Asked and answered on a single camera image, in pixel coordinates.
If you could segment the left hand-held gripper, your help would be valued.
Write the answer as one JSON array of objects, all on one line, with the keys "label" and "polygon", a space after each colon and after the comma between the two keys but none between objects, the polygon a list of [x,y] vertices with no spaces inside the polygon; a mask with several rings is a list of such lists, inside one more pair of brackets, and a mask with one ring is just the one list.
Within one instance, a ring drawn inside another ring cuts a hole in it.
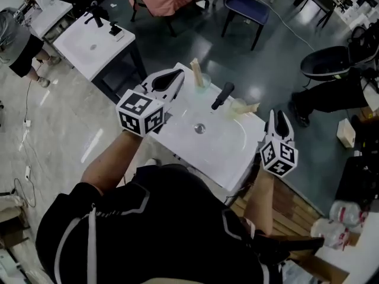
[{"label": "left hand-held gripper", "polygon": [[115,107],[121,128],[140,137],[158,133],[172,116],[169,103],[176,98],[183,82],[182,69],[165,69],[127,90]]}]

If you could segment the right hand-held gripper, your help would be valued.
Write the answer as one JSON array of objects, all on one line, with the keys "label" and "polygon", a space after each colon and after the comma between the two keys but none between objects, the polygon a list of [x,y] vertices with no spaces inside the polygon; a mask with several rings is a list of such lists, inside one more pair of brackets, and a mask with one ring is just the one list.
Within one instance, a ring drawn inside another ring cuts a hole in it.
[{"label": "right hand-held gripper", "polygon": [[287,115],[282,110],[278,111],[278,133],[275,120],[275,111],[271,109],[259,152],[264,170],[283,178],[297,167],[298,150],[295,148],[294,130]]}]

